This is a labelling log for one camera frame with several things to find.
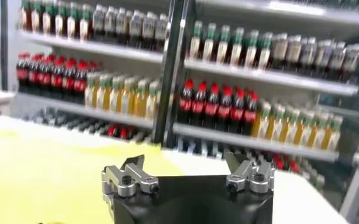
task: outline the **juice bottle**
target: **juice bottle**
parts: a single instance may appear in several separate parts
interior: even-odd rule
[[[274,110],[274,120],[270,121],[266,132],[266,139],[278,141],[283,127],[283,114],[285,113],[285,107],[279,105]]]
[[[325,137],[321,143],[321,149],[335,151],[340,138],[340,126],[342,125],[342,122],[343,117],[341,116],[335,116],[332,119],[331,128],[325,133]]]
[[[271,105],[263,102],[261,105],[260,114],[257,116],[254,126],[252,126],[251,136],[256,138],[264,138],[269,125]]]
[[[135,115],[138,117],[145,117],[147,105],[147,80],[140,80],[137,84],[137,94],[135,97]]]
[[[321,148],[321,143],[325,136],[325,131],[327,130],[328,114],[320,114],[319,120],[316,126],[312,127],[312,132],[308,140],[308,147],[314,147],[316,149]]]
[[[296,108],[290,108],[289,110],[290,118],[283,127],[282,135],[279,141],[292,144],[299,126],[300,110]]]

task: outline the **red label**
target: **red label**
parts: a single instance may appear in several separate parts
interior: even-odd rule
[[[202,113],[204,110],[205,103],[203,102],[193,102],[193,112],[194,113]]]
[[[247,111],[244,112],[244,121],[245,122],[254,122],[257,118],[257,112],[254,111]]]
[[[234,108],[234,109],[232,109],[232,113],[231,113],[230,117],[232,120],[240,121],[241,118],[243,117],[243,113],[244,113],[244,110]]]
[[[27,79],[27,77],[29,76],[29,73],[25,69],[17,69],[16,76],[18,77],[18,79]]]
[[[205,107],[205,114],[214,116],[217,113],[218,104],[208,103]]]
[[[220,106],[218,108],[218,116],[219,117],[223,117],[223,118],[227,118],[230,115],[230,107],[224,107],[224,106]]]
[[[61,77],[60,75],[53,75],[51,83],[53,87],[62,87],[63,77]]]
[[[186,100],[186,99],[179,99],[179,108],[181,110],[190,110],[191,108],[191,100]]]
[[[63,89],[73,89],[74,88],[74,80],[64,78],[63,79]]]

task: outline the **soda bottle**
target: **soda bottle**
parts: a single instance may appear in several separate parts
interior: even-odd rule
[[[251,98],[246,104],[246,110],[244,112],[244,127],[243,127],[243,134],[244,135],[251,135],[252,126],[255,123],[257,118],[257,101],[258,101],[258,94],[252,93]]]
[[[230,116],[231,124],[229,131],[232,133],[241,133],[242,120],[244,114],[244,91],[237,89],[233,101],[232,113]]]
[[[218,107],[218,117],[217,117],[217,130],[228,131],[230,124],[230,113],[232,106],[232,89],[228,86],[224,88],[224,93],[220,100],[220,105]]]
[[[205,106],[204,127],[215,128],[217,112],[219,105],[219,89],[218,85],[213,83],[209,94],[208,101]]]
[[[179,98],[179,111],[178,111],[178,122],[188,124],[191,114],[191,103],[194,99],[193,80],[189,79],[185,83],[180,98]]]
[[[195,126],[202,126],[202,122],[204,120],[204,111],[205,111],[205,104],[206,104],[206,82],[202,82],[198,86],[198,92],[193,100],[191,111],[192,119],[191,123]]]

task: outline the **white shelf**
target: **white shelf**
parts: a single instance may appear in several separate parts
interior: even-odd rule
[[[202,60],[185,60],[185,68],[195,71],[211,72],[220,75],[268,82],[293,88],[309,89],[321,93],[352,96],[358,92],[358,86],[344,83],[313,79],[299,75],[291,75],[279,71],[237,68],[230,65],[219,65]]]
[[[190,125],[175,123],[173,128],[175,134],[190,136],[192,138],[208,139],[211,141],[250,147],[254,149],[265,150],[274,153],[284,153],[289,155],[303,156],[305,158],[335,161],[339,157],[338,152],[327,152],[320,149],[311,149],[308,147],[296,146],[292,144],[281,144],[265,139],[252,138],[245,135],[216,131],[207,128],[200,128]]]
[[[197,0],[197,3],[215,7],[230,7],[240,10],[273,13],[282,16],[314,19],[323,22],[354,24],[359,26],[359,12],[353,10],[328,9],[319,5],[298,2],[256,0]]]
[[[64,47],[68,49],[77,49],[80,51],[94,52],[104,55],[111,55],[121,58],[129,58],[139,61],[160,64],[163,61],[163,54],[158,52],[145,51],[131,47],[118,46],[116,44],[105,44],[94,41],[71,40],[63,37],[52,35],[43,35],[40,33],[31,33],[19,31],[20,35],[26,40],[34,43],[45,44],[50,46]]]
[[[144,119],[135,116],[129,116],[122,113],[112,113],[96,108],[89,108],[76,103],[66,102],[62,100],[55,100],[47,97],[40,97],[31,94],[18,93],[18,97],[29,100],[31,103],[40,102],[47,107],[52,107],[58,110],[67,111],[79,115],[93,117],[96,119],[102,119],[110,122],[118,122],[121,124],[127,124],[135,127],[152,129],[154,121],[150,119]]]

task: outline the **bottle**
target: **bottle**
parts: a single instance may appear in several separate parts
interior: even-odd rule
[[[258,94],[252,93],[251,98],[246,104],[246,110],[243,116],[243,134],[251,135],[252,127],[254,126],[255,120],[257,119],[257,102]]]
[[[206,40],[204,41],[204,52],[202,53],[202,59],[204,61],[212,61],[213,60],[213,50],[215,44],[215,32],[216,32],[216,24],[210,23],[208,25],[208,32]]]
[[[342,70],[342,64],[344,61],[344,56],[346,54],[345,50],[345,42],[339,42],[336,45],[336,48],[333,50],[331,59],[328,63],[328,67],[326,69],[326,79],[338,81],[341,70]]]
[[[271,68],[283,69],[286,51],[288,50],[288,34],[281,33],[275,37],[272,43]]]
[[[263,102],[261,105],[261,113],[257,116],[255,124],[252,126],[251,136],[255,138],[264,138],[266,136],[267,128],[269,125],[271,105],[270,103]]]
[[[32,31],[32,1],[23,0],[21,8],[21,27],[23,30]]]
[[[230,56],[230,65],[239,66],[241,65],[241,51],[243,48],[243,35],[244,29],[238,27],[233,36],[232,52]]]
[[[129,42],[128,45],[132,47],[140,47],[141,43],[141,31],[143,30],[143,24],[140,18],[140,11],[135,10],[132,19],[129,22]]]
[[[165,14],[160,14],[159,20],[156,21],[156,30],[155,30],[156,51],[163,52],[165,48],[167,24],[168,24],[167,16]]]
[[[205,104],[206,104],[206,82],[202,82],[198,86],[198,91],[194,97],[193,103],[191,104],[191,123],[195,126],[202,126],[204,121]]]
[[[273,113],[274,119],[269,122],[265,138],[272,141],[278,141],[282,132],[283,114],[285,113],[285,108],[278,105],[275,110],[273,110]]]
[[[283,125],[282,134],[279,141],[292,144],[299,126],[300,110],[296,108],[290,108],[289,110],[290,117],[289,120],[286,120]]]
[[[93,36],[93,8],[89,4],[83,4],[83,14],[80,20],[80,40],[87,41]]]
[[[216,121],[216,129],[219,131],[228,131],[230,125],[230,114],[232,106],[232,89],[224,88],[224,93],[220,99],[218,107],[218,117]]]
[[[199,58],[201,36],[202,36],[202,21],[197,20],[194,24],[193,37],[191,38],[190,41],[189,58],[192,59]]]
[[[227,51],[229,45],[229,31],[230,27],[227,25],[223,25],[221,28],[221,36],[220,42],[218,43],[218,50],[216,56],[216,62],[219,64],[223,64],[227,60]]]
[[[32,31],[42,32],[43,31],[43,11],[44,5],[42,0],[34,0],[34,6],[32,11]]]
[[[191,104],[194,99],[193,80],[186,81],[179,98],[178,122],[188,124],[191,115]]]
[[[310,75],[311,67],[315,60],[316,53],[316,38],[310,37],[301,40],[301,55],[299,60],[299,73],[302,75]]]
[[[244,58],[244,67],[252,68],[255,61],[255,54],[257,53],[257,41],[258,41],[259,31],[252,30],[250,34],[246,37],[245,45],[245,58]]]
[[[301,53],[301,36],[289,37],[288,49],[285,56],[285,70],[296,72]]]
[[[230,132],[241,134],[244,109],[244,91],[242,89],[237,89],[233,100],[232,112],[230,114]]]
[[[118,14],[118,10],[112,6],[109,6],[107,13],[105,15],[105,24],[104,24],[106,42],[112,42],[115,39],[117,14]]]
[[[147,81],[146,79],[142,79],[137,84],[137,93],[135,96],[135,115],[138,117],[145,117],[145,111],[147,106]]]
[[[127,43],[127,18],[124,8],[119,8],[117,18],[116,18],[116,34],[117,42],[119,44],[126,45]]]
[[[45,12],[43,14],[44,34],[55,34],[55,16],[57,14],[57,3],[53,0],[46,1]]]
[[[149,95],[147,98],[145,117],[148,119],[154,119],[157,111],[157,90],[159,82],[154,81],[149,84]]]
[[[101,75],[99,78],[99,88],[97,91],[97,108],[108,110],[110,103],[110,93],[112,84],[112,77],[110,75]]]
[[[99,88],[98,75],[90,72],[87,74],[87,87],[85,90],[85,105],[87,107],[96,108],[96,96]]]
[[[75,39],[79,37],[79,22],[80,21],[80,12],[79,5],[75,2],[71,2],[70,14],[67,19],[67,36],[70,39]]]
[[[327,129],[324,139],[321,142],[321,149],[335,151],[340,138],[340,126],[342,125],[343,117],[335,116],[332,119],[331,128]]]
[[[59,1],[57,3],[57,15],[55,17],[55,34],[57,37],[67,36],[68,3]]]
[[[155,25],[156,16],[152,12],[148,12],[143,23],[143,40],[141,42],[141,47],[150,51],[153,50],[154,45]]]
[[[308,140],[308,147],[313,147],[316,149],[320,149],[321,148],[321,143],[324,139],[325,136],[325,131],[326,131],[326,123],[327,123],[327,119],[328,119],[328,114],[320,114],[319,116],[319,121],[318,124],[314,127],[312,127],[312,132],[311,132],[311,136],[309,137]]]
[[[218,85],[213,83],[211,85],[210,94],[205,106],[204,127],[215,128],[219,106],[219,89]]]

